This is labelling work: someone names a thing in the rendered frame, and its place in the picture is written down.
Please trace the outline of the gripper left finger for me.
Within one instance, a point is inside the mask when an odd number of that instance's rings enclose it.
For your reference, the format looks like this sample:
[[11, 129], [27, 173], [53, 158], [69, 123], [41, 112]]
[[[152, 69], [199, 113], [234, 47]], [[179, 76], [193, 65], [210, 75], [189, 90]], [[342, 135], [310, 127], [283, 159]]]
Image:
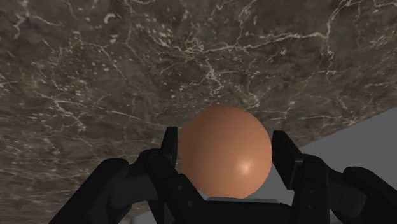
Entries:
[[175, 169], [178, 129], [168, 127], [160, 148], [130, 164], [102, 161], [49, 224], [119, 224], [133, 204], [146, 201], [157, 224], [207, 224], [205, 200]]

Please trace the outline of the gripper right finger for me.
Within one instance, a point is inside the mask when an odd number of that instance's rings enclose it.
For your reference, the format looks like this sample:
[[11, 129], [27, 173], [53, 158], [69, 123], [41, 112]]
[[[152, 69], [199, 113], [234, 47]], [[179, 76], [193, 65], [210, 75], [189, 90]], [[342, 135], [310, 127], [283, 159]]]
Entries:
[[397, 189], [363, 167], [330, 168], [321, 158], [302, 153], [287, 133], [272, 134], [272, 163], [288, 190], [294, 191], [292, 224], [397, 224]]

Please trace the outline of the brown egg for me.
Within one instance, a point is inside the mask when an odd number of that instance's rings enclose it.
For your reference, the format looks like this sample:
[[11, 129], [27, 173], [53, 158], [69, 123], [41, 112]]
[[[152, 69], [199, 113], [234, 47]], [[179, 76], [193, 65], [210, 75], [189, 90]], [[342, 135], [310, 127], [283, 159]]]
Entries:
[[179, 159], [198, 191], [208, 197], [244, 199], [266, 181], [272, 146], [268, 132], [251, 113], [215, 106], [183, 125]]

